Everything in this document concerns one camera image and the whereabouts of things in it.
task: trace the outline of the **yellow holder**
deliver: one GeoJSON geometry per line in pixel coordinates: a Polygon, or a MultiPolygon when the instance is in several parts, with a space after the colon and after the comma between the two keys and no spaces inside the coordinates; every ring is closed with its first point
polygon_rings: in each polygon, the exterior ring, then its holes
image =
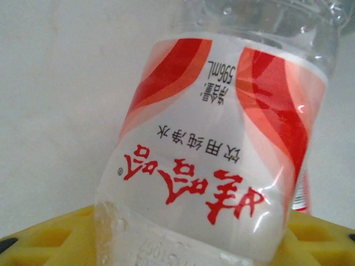
{"type": "MultiPolygon", "coordinates": [[[[0,239],[0,266],[95,266],[93,212],[89,206],[0,239]]],[[[355,266],[355,230],[295,211],[288,227],[270,266],[355,266]]]]}

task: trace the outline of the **white background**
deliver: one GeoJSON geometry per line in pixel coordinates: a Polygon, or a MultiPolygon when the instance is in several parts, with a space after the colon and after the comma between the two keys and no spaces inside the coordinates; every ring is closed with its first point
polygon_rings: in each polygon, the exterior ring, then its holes
{"type": "MultiPolygon", "coordinates": [[[[165,0],[0,1],[0,237],[92,204],[165,0]]],[[[313,214],[355,228],[355,34],[310,154],[313,214]]]]}

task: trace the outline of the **red chinese text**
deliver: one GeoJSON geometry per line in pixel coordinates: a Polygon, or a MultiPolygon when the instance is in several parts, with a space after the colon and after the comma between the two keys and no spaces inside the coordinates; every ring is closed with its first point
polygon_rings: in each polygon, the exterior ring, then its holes
{"type": "Polygon", "coordinates": [[[262,194],[249,187],[247,193],[244,194],[238,204],[225,204],[226,200],[234,200],[236,198],[235,192],[238,190],[236,184],[243,181],[243,178],[239,175],[229,176],[228,174],[229,172],[224,170],[218,170],[214,172],[214,176],[217,179],[229,180],[230,182],[217,186],[217,189],[220,193],[214,194],[215,198],[217,199],[215,203],[206,202],[206,205],[210,208],[210,213],[207,215],[207,218],[213,225],[216,223],[218,214],[222,209],[233,209],[234,216],[239,219],[242,210],[246,206],[249,206],[249,215],[252,217],[255,210],[255,205],[260,204],[265,200],[262,194]]]}
{"type": "Polygon", "coordinates": [[[163,170],[158,170],[158,173],[163,177],[168,190],[169,196],[166,199],[166,204],[173,203],[179,196],[185,192],[190,194],[200,194],[203,195],[207,189],[208,182],[206,179],[200,180],[199,178],[192,179],[195,174],[195,166],[184,163],[185,159],[175,159],[176,166],[173,171],[177,175],[172,178],[170,174],[163,170]],[[175,186],[178,184],[183,184],[177,191],[175,191],[175,186]]]}
{"type": "Polygon", "coordinates": [[[143,147],[142,145],[137,145],[137,149],[134,152],[135,158],[132,161],[131,156],[125,154],[124,157],[127,160],[128,165],[128,173],[123,178],[124,180],[129,180],[133,177],[138,171],[142,170],[143,173],[148,173],[152,175],[154,170],[158,167],[157,161],[145,162],[145,159],[149,157],[149,149],[147,147],[143,147]]]}

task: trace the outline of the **white label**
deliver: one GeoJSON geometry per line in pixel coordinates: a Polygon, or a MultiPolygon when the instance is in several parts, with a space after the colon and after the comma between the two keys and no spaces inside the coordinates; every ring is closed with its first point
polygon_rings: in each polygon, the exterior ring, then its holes
{"type": "Polygon", "coordinates": [[[320,73],[236,37],[158,43],[99,201],[228,252],[272,256],[326,87],[320,73]]]}
{"type": "Polygon", "coordinates": [[[297,187],[295,199],[293,200],[293,209],[303,209],[306,208],[306,197],[303,190],[303,180],[301,180],[300,185],[297,187]]]}

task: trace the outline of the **registered trademark symbol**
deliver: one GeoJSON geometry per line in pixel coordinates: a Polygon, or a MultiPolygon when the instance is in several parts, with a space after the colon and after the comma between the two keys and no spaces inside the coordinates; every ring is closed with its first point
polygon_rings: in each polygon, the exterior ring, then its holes
{"type": "Polygon", "coordinates": [[[122,167],[118,168],[117,173],[119,176],[121,176],[123,174],[123,168],[122,167]]]}

